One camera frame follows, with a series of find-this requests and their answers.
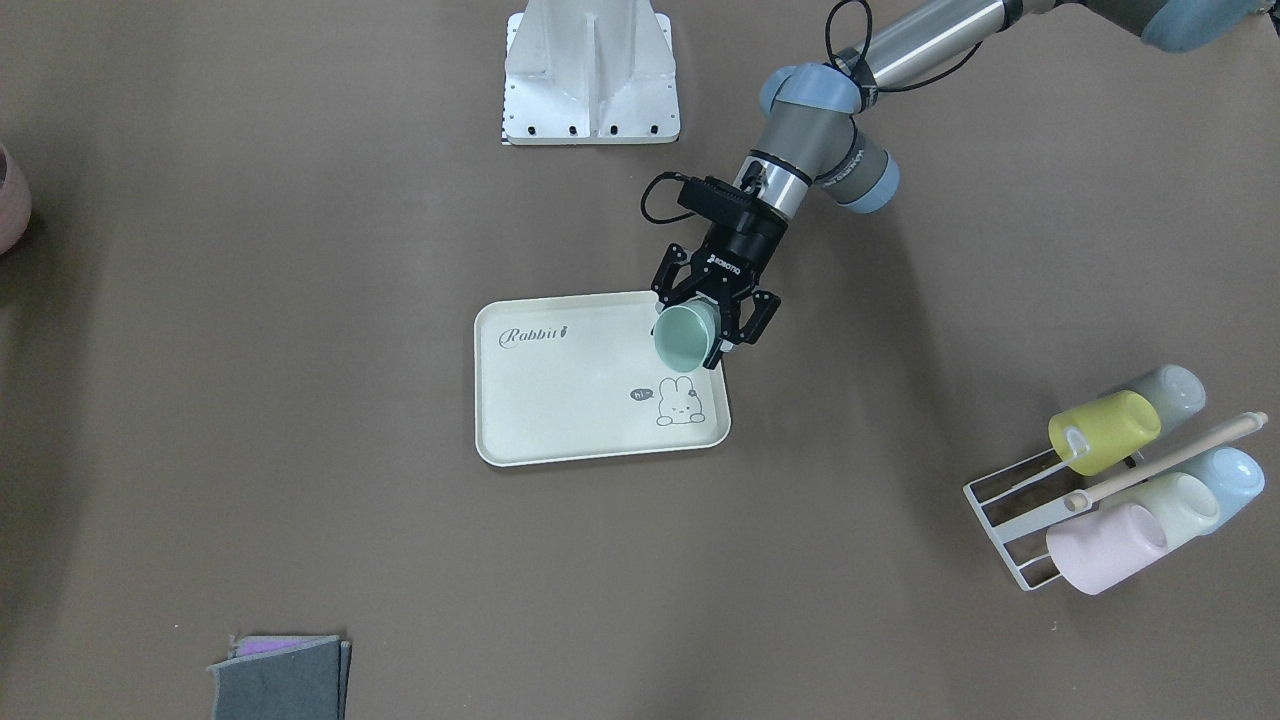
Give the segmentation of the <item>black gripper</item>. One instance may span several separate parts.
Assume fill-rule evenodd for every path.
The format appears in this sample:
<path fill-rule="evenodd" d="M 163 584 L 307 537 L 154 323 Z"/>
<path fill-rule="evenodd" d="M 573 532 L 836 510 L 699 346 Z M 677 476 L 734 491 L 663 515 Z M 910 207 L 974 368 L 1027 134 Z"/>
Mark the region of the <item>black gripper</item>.
<path fill-rule="evenodd" d="M 663 313 L 700 297 L 707 270 L 724 273 L 730 287 L 754 290 L 771 261 L 788 222 L 754 193 L 708 176 L 690 178 L 677 202 L 709 220 L 701 247 L 689 252 L 669 245 L 652 282 L 655 310 Z M 724 293 L 716 300 L 716 340 L 712 368 L 740 345 L 754 345 L 782 304 L 778 295 L 754 290 L 741 297 Z"/>

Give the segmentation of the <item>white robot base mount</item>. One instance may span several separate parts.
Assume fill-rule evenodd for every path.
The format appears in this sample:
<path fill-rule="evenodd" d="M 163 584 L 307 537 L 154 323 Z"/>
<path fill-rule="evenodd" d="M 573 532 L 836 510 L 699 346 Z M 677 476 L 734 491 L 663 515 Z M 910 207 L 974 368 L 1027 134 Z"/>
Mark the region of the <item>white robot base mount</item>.
<path fill-rule="evenodd" d="M 681 135 L 672 23 L 649 1 L 530 1 L 506 22 L 500 140 L 672 143 Z"/>

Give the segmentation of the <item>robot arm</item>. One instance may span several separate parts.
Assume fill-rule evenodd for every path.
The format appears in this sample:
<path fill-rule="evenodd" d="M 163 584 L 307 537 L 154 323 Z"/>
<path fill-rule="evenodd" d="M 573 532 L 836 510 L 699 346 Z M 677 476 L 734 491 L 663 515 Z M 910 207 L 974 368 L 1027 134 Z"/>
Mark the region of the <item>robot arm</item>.
<path fill-rule="evenodd" d="M 680 373 L 714 369 L 733 348 L 755 343 L 781 305 L 762 286 L 767 265 L 810 190 L 849 211 L 870 214 L 896 193 L 892 155 L 858 128 L 860 111 L 884 95 L 923 88 L 963 67 L 991 36 L 1051 1 L 928 1 L 883 29 L 863 3 L 861 42 L 826 59 L 776 70 L 763 85 L 760 138 L 736 177 L 677 172 L 684 218 L 709 224 L 701 245 L 673 243 L 652 281 L 655 351 Z"/>

